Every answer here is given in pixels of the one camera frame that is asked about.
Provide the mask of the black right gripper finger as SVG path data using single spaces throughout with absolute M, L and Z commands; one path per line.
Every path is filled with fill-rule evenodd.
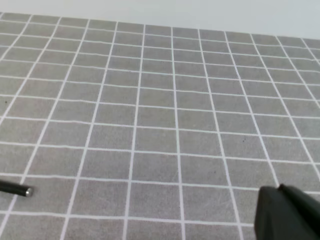
M 262 186 L 254 232 L 257 240 L 318 240 L 320 202 L 291 185 Z

